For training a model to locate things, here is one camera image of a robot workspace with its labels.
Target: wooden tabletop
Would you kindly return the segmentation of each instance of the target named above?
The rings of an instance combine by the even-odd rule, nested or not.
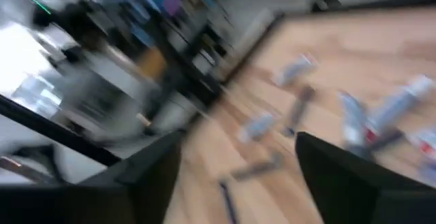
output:
[[[418,74],[436,80],[435,22],[432,8],[286,20],[188,138],[166,223],[229,223],[217,181],[233,170],[268,160],[275,150],[285,155],[282,170],[230,181],[240,223],[322,223],[295,158],[294,140],[280,133],[296,94],[306,84],[316,89],[300,130],[342,147],[338,91],[347,91],[371,109]],[[319,62],[317,69],[293,85],[275,86],[271,77],[301,53],[310,53]],[[263,111],[282,118],[259,142],[240,142],[241,125]],[[433,91],[398,126],[411,132],[435,121]],[[376,156],[383,166],[433,185],[419,175],[423,156],[406,141]]]

